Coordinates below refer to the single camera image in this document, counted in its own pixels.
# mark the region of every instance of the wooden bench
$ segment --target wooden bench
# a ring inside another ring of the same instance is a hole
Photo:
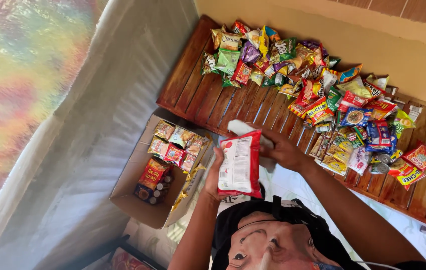
[[[210,29],[219,27],[207,16],[200,18],[156,103],[222,136],[232,135],[227,129],[230,120],[262,125],[289,136],[302,151],[309,153],[319,134],[303,129],[303,121],[288,110],[291,102],[285,95],[251,81],[242,88],[222,88],[221,76],[200,74],[202,52],[213,52]],[[398,142],[397,148],[406,151],[414,148],[417,140],[426,143],[426,103],[400,94],[397,98],[423,107],[418,127],[405,130]],[[426,224],[426,178],[414,183],[407,192],[388,175],[366,172],[360,176],[352,170],[345,176],[332,175],[346,187]]]

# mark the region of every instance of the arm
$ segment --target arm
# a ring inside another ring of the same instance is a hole
[[[390,266],[405,261],[426,261],[392,225],[287,137],[270,130],[262,130],[262,133],[275,143],[275,149],[262,147],[260,153],[303,176],[336,227],[364,261]]]
[[[221,149],[215,148],[214,151],[216,160],[211,165],[191,220],[173,254],[169,270],[207,270],[210,265],[216,215],[220,201],[225,197],[218,196],[218,174],[224,156]]]

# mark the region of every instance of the tie-dye fabric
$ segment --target tie-dye fabric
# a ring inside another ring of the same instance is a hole
[[[0,0],[0,189],[36,128],[68,94],[101,0]]]

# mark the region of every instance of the brown tile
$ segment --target brown tile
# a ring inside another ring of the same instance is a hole
[[[369,10],[399,17],[407,0],[373,0]]]
[[[408,0],[401,17],[426,23],[426,0]]]
[[[368,8],[371,0],[339,0],[338,3],[347,4],[349,6],[359,7],[362,9]]]

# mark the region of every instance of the cardboard box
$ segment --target cardboard box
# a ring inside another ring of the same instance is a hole
[[[164,110],[157,110],[153,113],[153,115],[151,115],[151,118],[146,125],[146,129],[143,132],[143,135],[141,135],[141,139],[129,158],[118,183],[114,187],[113,193],[109,197],[109,200],[128,216],[150,226],[153,229],[168,227],[186,214],[193,198],[193,193],[198,188],[200,179],[205,173],[204,169],[199,169],[193,179],[190,182],[186,182],[188,174],[185,174],[182,169],[174,166],[174,181],[171,184],[170,191],[168,192],[164,202],[158,205],[145,203],[133,194],[134,188],[136,187],[141,174],[143,174],[148,161],[153,157],[153,154],[148,153],[148,148],[150,147],[153,139],[154,130],[160,120],[165,120],[175,126],[180,126],[200,136],[206,135],[205,130],[197,129],[185,120]],[[211,144],[203,147],[198,154],[193,168],[197,167],[199,164],[206,167],[213,154],[214,152]],[[188,196],[181,200],[178,206],[173,210],[174,202],[178,199],[182,190],[187,191],[186,193]]]

